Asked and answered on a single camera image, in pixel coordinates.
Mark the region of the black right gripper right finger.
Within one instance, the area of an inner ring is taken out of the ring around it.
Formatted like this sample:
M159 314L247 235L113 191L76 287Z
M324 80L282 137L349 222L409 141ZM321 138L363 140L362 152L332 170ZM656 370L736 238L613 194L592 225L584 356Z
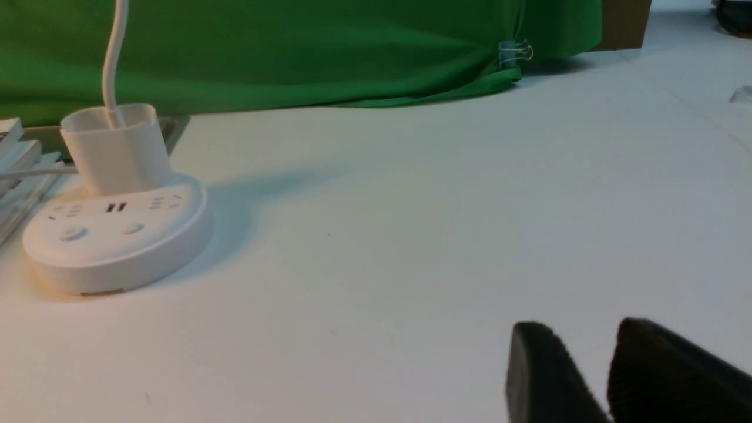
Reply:
M615 422L749 422L751 378L646 318L624 318L610 362Z

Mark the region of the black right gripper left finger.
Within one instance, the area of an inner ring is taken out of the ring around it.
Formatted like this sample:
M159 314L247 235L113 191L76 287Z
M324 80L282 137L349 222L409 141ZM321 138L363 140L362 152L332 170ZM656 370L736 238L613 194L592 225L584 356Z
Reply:
M513 325L505 394L510 422L610 422L562 340L536 321Z

